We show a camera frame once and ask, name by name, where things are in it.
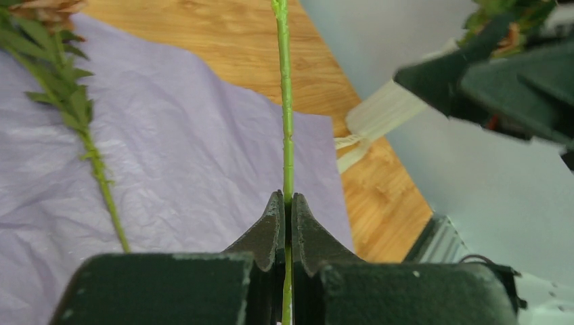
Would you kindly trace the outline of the pink and purple wrapping paper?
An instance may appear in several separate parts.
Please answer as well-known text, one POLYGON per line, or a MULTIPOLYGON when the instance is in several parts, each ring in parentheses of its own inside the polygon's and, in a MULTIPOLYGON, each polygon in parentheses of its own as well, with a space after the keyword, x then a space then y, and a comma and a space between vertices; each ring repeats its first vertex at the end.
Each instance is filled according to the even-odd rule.
MULTIPOLYGON (((192 55, 89 21, 90 130, 133 253, 219 250, 280 179, 280 109, 192 55)), ((45 324, 73 271, 120 253, 82 141, 1 55, 1 323, 45 324)))

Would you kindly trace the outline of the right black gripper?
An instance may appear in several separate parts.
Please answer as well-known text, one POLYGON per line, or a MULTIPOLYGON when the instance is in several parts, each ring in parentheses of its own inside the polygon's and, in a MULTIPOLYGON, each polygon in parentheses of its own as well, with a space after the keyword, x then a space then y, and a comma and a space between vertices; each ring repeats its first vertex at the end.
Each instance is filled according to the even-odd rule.
POLYGON ((449 118, 572 148, 573 35, 536 37, 518 54, 490 57, 515 19, 498 14, 467 45, 404 66, 393 80, 449 118))

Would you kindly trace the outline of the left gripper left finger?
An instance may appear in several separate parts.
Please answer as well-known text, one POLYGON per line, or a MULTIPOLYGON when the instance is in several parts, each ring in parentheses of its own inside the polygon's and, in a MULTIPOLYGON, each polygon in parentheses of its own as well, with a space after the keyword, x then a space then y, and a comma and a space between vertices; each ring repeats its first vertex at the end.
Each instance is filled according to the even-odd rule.
POLYGON ((285 209, 262 216, 219 253, 106 253, 71 277, 52 324, 276 324, 282 318, 285 209))

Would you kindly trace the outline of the pink flower bouquet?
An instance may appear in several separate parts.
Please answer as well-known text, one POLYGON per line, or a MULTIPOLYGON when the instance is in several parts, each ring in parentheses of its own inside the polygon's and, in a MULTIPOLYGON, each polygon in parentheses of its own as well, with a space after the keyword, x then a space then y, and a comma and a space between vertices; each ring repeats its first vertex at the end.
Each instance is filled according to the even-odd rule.
POLYGON ((75 63, 76 58, 86 59, 87 55, 74 46, 84 38, 74 32, 71 17, 86 5, 86 1, 2 1, 1 49, 23 65, 41 87, 26 96, 55 107, 64 124, 82 141, 85 153, 81 159, 90 161, 116 235, 128 253, 131 249, 110 189, 113 182, 91 135, 94 101, 80 82, 92 72, 75 63))

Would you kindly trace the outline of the cream printed ribbon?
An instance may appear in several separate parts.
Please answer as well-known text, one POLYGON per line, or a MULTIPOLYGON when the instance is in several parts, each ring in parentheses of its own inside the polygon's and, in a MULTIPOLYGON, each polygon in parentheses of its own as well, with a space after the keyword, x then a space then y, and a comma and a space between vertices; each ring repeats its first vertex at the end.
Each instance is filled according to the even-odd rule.
POLYGON ((338 172, 343 174, 348 168, 359 162, 367 154, 372 145, 372 141, 366 137, 351 134, 345 137, 336 137, 334 144, 336 150, 353 147, 336 160, 338 172))

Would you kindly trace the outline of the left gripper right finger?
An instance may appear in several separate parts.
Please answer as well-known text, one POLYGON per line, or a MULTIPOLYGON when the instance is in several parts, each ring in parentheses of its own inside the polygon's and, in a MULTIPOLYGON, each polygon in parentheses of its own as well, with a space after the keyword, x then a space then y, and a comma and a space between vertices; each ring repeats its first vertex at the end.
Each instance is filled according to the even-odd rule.
POLYGON ((485 263, 368 263, 291 207, 295 324, 517 324, 512 270, 485 263))

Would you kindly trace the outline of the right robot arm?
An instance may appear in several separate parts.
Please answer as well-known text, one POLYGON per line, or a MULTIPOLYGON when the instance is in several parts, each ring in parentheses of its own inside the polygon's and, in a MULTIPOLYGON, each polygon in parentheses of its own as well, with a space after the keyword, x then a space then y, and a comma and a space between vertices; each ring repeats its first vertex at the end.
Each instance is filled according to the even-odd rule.
POLYGON ((572 324, 573 38, 495 58, 515 20, 400 68, 423 113, 391 142, 466 246, 446 260, 494 271, 521 324, 572 324))

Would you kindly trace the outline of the small pink rose stem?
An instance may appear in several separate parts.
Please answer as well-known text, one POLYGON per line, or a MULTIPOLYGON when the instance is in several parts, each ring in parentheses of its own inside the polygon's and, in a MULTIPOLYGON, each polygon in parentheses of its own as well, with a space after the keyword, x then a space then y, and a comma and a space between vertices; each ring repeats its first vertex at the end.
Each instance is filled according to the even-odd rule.
POLYGON ((290 214, 294 194, 294 142, 292 81, 290 63, 290 30, 288 25, 288 1, 272 0, 271 7, 275 14, 278 36, 278 50, 282 94, 282 124, 283 124, 283 192, 285 206, 285 278, 282 298, 282 324, 293 324, 293 279, 292 279, 292 245, 290 233, 290 214))

